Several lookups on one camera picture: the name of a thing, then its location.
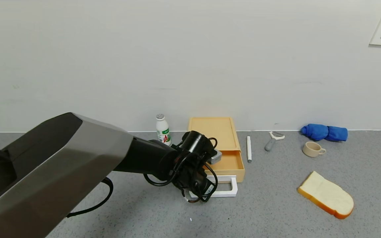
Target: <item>blue cloth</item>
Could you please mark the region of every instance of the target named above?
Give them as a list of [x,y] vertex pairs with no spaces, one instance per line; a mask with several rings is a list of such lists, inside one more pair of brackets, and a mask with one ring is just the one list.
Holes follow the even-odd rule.
[[308,124],[301,129],[302,134],[314,141],[322,140],[328,135],[328,128],[320,124]]
[[325,139],[331,141],[346,141],[348,139],[348,129],[329,126],[328,135]]

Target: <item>white wall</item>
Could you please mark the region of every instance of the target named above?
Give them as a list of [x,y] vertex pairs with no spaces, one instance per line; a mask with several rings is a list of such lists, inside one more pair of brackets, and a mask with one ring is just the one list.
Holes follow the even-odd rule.
[[0,2],[0,131],[79,114],[129,131],[381,129],[381,0]]

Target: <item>open drawer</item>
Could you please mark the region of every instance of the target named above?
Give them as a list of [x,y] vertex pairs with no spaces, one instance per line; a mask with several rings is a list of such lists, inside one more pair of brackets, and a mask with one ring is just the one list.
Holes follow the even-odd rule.
[[[215,137],[218,141],[216,149],[221,151],[221,160],[211,165],[216,175],[236,175],[236,181],[242,182],[245,177],[239,140],[231,117],[192,117],[189,131],[197,131],[206,137]],[[205,168],[207,175],[212,175]]]

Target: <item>speckled floor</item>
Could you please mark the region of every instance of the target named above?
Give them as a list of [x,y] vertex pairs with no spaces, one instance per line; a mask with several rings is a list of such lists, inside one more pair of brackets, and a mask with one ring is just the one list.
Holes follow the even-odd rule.
[[[62,220],[48,237],[381,237],[381,131],[351,131],[344,143],[322,140],[327,153],[317,158],[301,152],[306,137],[284,134],[266,152],[268,133],[238,132],[246,175],[235,198],[190,204],[173,185],[154,187],[142,175],[112,172],[111,199],[89,214]],[[175,143],[181,135],[172,133]],[[252,164],[245,160],[247,135]],[[0,134],[0,147],[19,136]],[[348,218],[338,220],[298,194],[313,170],[352,195],[355,208]],[[97,186],[75,211],[103,200],[107,190]]]

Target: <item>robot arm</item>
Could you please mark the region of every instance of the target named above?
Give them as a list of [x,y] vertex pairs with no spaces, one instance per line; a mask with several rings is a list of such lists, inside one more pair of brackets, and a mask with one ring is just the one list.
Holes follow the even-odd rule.
[[207,202],[218,183],[207,161],[220,154],[211,139],[191,131],[169,147],[74,113],[49,119],[0,151],[0,237],[45,237],[101,181],[109,184],[111,171],[172,183],[198,196],[189,202]]

